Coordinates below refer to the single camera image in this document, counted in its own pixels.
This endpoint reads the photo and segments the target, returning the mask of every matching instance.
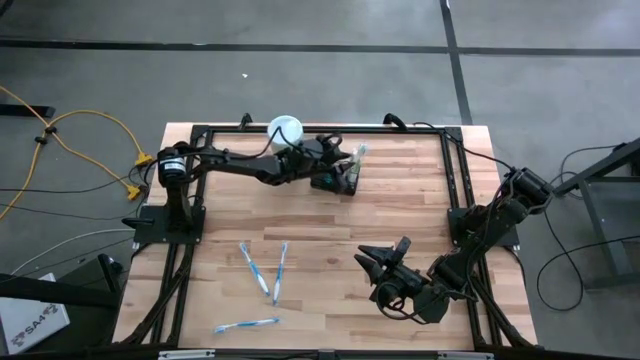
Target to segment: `gray floor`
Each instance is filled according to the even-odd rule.
[[[640,3],[633,0],[450,0],[460,46],[633,48]],[[18,0],[0,20],[0,35],[39,38],[264,44],[446,45],[436,0],[358,1],[98,1]],[[564,154],[615,144],[640,133],[640,58],[462,56],[474,124],[488,125],[496,155],[547,179]],[[460,124],[448,55],[132,52],[0,49],[0,84],[31,103],[107,111],[123,119],[143,147],[157,149],[169,121],[238,121],[244,112],[267,121],[289,113],[304,121],[379,123],[387,112],[407,121]],[[113,124],[77,117],[60,125],[67,143],[119,174],[135,158],[133,145]],[[5,169],[0,187],[24,181],[40,123],[0,118]],[[581,169],[606,151],[572,158]],[[86,188],[108,181],[99,169],[47,145],[33,188]],[[6,203],[12,194],[0,193]],[[27,194],[19,205],[108,217],[132,209],[121,187],[88,194]],[[569,248],[595,241],[581,203],[566,199],[549,209]],[[0,222],[0,271],[70,236],[121,227],[13,210]],[[535,291],[535,275],[558,253],[542,217],[518,233],[529,279],[538,339],[550,349],[637,357],[638,286],[590,292],[568,313],[549,310]],[[42,258],[45,266],[122,238],[86,239]],[[128,267],[129,244],[107,253]],[[604,267],[600,250],[576,255],[585,278]],[[53,267],[60,276],[77,266]],[[542,291],[557,306],[579,290],[568,264],[543,276]]]

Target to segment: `concrete floor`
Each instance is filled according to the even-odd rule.
[[[492,47],[638,48],[640,2],[634,0],[450,0],[458,45]],[[447,44],[437,0],[19,0],[0,20],[1,36],[91,40],[264,44]],[[629,141],[640,133],[640,58],[461,56],[473,123],[488,125],[496,155],[546,179],[564,154]],[[169,121],[258,121],[288,113],[310,121],[379,123],[387,112],[407,121],[460,124],[448,55],[251,52],[136,52],[0,49],[0,84],[57,113],[89,108],[124,120],[149,152]],[[19,187],[28,170],[38,121],[0,118],[5,149],[0,187]],[[65,120],[72,147],[119,174],[135,158],[130,140],[93,117]],[[581,169],[606,154],[575,156]],[[87,188],[108,181],[99,169],[48,145],[32,188]],[[7,203],[12,194],[0,193]],[[88,216],[132,209],[119,186],[78,195],[26,194],[19,205]],[[596,241],[584,206],[554,202],[549,215],[567,247]],[[0,271],[73,235],[121,227],[13,210],[0,222]],[[640,287],[585,294],[568,313],[549,310],[535,291],[542,264],[559,252],[542,217],[519,228],[521,258],[539,343],[549,349],[637,357]],[[44,266],[125,238],[86,239],[28,267]],[[128,267],[128,243],[106,250]],[[601,250],[575,256],[585,278],[603,269]],[[53,268],[56,276],[76,261]],[[579,287],[560,261],[544,276],[557,306]]]

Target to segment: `wooden table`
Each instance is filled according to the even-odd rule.
[[[167,124],[162,146],[188,141],[192,125]],[[464,126],[462,132],[470,150],[492,154],[487,127]],[[264,134],[216,134],[214,145],[252,154],[266,140]],[[370,150],[354,197],[311,189],[308,180],[270,187],[249,177],[209,174],[205,235],[196,247],[181,347],[473,348],[464,301],[452,302],[439,324],[421,326],[387,319],[368,300],[373,288],[353,259],[357,245],[390,246],[408,236],[412,246],[406,264],[426,271],[437,256],[451,249],[451,241],[439,137],[344,134],[341,148],[351,151],[362,141]],[[452,154],[459,175],[455,152]],[[496,165],[472,155],[467,159],[476,201],[487,203],[499,185]],[[462,193],[459,198],[464,206]],[[149,202],[165,202],[164,189],[156,179]],[[280,305],[273,307],[256,285],[238,243],[247,242],[272,289],[283,240],[290,241],[290,246]],[[114,341],[129,335],[156,300],[167,248],[151,245],[133,260]],[[518,264],[501,248],[492,249],[487,261],[496,301],[525,338],[535,343]],[[167,309],[173,314],[173,300]],[[479,313],[483,334],[489,339],[482,305]],[[279,316],[282,322],[211,334],[217,325],[272,316]],[[165,319],[164,336],[171,318]]]

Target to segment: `yellow extension cord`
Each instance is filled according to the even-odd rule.
[[[99,111],[94,111],[94,110],[76,110],[76,111],[71,111],[69,113],[63,114],[58,116],[57,118],[55,118],[54,120],[52,120],[50,123],[47,123],[46,120],[44,120],[35,110],[33,110],[33,108],[31,108],[31,106],[29,106],[29,104],[27,104],[24,100],[22,100],[19,96],[17,96],[16,94],[12,93],[11,91],[7,90],[5,87],[0,86],[0,90],[5,92],[7,95],[11,96],[13,99],[15,99],[16,101],[18,101],[19,103],[21,103],[22,105],[24,105],[27,109],[29,109],[29,111],[31,111],[44,125],[45,127],[50,127],[53,126],[54,124],[56,124],[58,121],[65,119],[67,117],[76,115],[76,114],[93,114],[93,115],[98,115],[98,116],[102,116],[106,119],[109,119],[113,122],[115,122],[116,124],[120,125],[120,127],[122,127],[131,137],[131,140],[133,140],[133,143],[135,144],[137,150],[138,150],[138,159],[136,160],[135,165],[136,166],[142,166],[145,164],[148,164],[149,162],[151,162],[153,159],[150,155],[146,154],[144,151],[142,151],[142,148],[140,147],[140,144],[138,143],[138,140],[136,139],[136,137],[133,135],[133,133],[131,132],[131,130],[129,130],[129,128],[120,120],[114,118],[113,116],[101,113]],[[106,171],[109,175],[111,175],[113,178],[115,178],[116,180],[118,180],[120,183],[122,183],[122,185],[124,185],[124,187],[127,189],[128,195],[127,197],[129,198],[129,200],[134,200],[135,198],[138,197],[138,195],[140,195],[140,189],[134,185],[130,185],[127,184],[125,181],[122,180],[121,177],[119,177],[118,175],[116,175],[113,171],[111,171],[108,167],[106,167],[104,164],[102,164],[101,162],[92,159],[91,157],[78,152],[76,150],[73,150],[71,148],[69,148],[63,141],[62,139],[56,134],[56,133],[52,133],[51,136],[53,136],[56,141],[60,144],[60,146],[62,146],[63,149],[65,149],[66,151],[84,159],[89,161],[90,163],[97,165],[98,167],[100,167],[101,169],[103,169],[104,171]],[[31,178],[33,177],[33,173],[35,171],[36,168],[36,163],[38,162],[38,155],[40,154],[40,150],[42,148],[42,144],[38,143],[36,145],[36,149],[33,153],[33,158],[31,159],[31,166],[29,167],[29,173],[27,174],[27,178],[24,182],[24,185],[22,185],[22,189],[16,194],[16,196],[13,198],[13,200],[11,200],[11,202],[9,203],[9,206],[7,206],[4,211],[2,211],[2,213],[0,213],[0,220],[2,220],[6,214],[11,210],[12,206],[18,201],[18,199],[20,199],[20,197],[22,196],[22,194],[24,193],[24,190],[29,186],[29,183],[31,182]]]

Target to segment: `white paper cup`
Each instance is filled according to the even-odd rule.
[[[297,145],[298,142],[304,138],[302,123],[293,116],[282,115],[271,120],[271,123],[269,123],[269,126],[267,127],[267,136],[269,139],[273,136],[273,133],[276,132],[278,127],[280,127],[282,131],[278,132],[271,142],[271,151],[274,154],[289,147],[287,141]]]

